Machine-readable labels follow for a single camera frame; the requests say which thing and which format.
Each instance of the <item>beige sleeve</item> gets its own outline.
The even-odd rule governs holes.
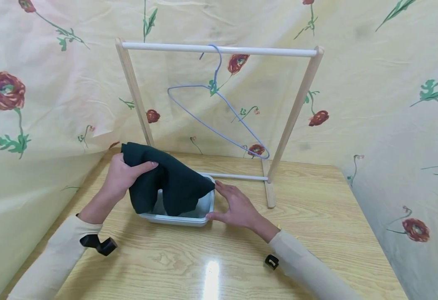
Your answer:
[[[281,230],[270,241],[279,267],[295,282],[305,285],[320,300],[361,299],[302,243]]]
[[[88,224],[75,215],[68,217],[49,239],[44,252],[22,275],[8,300],[49,300],[66,281],[84,251],[79,240],[98,234],[102,224]]]

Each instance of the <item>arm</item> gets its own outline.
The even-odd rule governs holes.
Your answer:
[[[88,234],[98,234],[112,208],[124,198],[137,177],[156,166],[156,163],[146,162],[129,167],[124,163],[122,154],[114,155],[104,185],[97,195],[77,217],[71,215],[60,225],[44,252],[22,275],[7,299],[54,299],[86,250],[79,240]]]
[[[360,299],[300,241],[260,215],[247,196],[237,187],[216,181],[216,190],[226,198],[229,209],[224,214],[210,212],[207,214],[209,219],[245,227],[256,233],[273,249],[284,273],[296,283],[304,284],[318,299]]]

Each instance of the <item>black clip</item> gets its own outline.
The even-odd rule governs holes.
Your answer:
[[[279,266],[279,259],[276,256],[268,255],[266,257],[266,261],[264,261],[266,265],[270,266],[273,270],[275,270]]]
[[[117,248],[116,242],[111,237],[101,243],[97,234],[88,234],[79,241],[82,246],[95,248],[104,256],[108,256]]]

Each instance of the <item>green fabric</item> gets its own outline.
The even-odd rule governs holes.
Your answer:
[[[124,162],[131,167],[146,161],[159,164],[154,170],[142,174],[130,187],[129,194],[138,214],[149,213],[162,189],[164,209],[167,215],[177,216],[193,211],[197,201],[214,189],[215,184],[172,157],[146,145],[134,142],[122,144]]]

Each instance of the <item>floral curtain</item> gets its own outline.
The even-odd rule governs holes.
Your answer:
[[[103,152],[144,143],[121,37],[322,45],[283,159],[338,166],[409,298],[438,299],[437,24],[438,1],[423,0],[0,0],[0,292]],[[254,160],[274,154],[307,66],[223,55],[215,82],[217,54],[131,50],[131,59],[159,149]],[[209,91],[175,98],[241,147],[169,99],[167,88],[190,84]]]

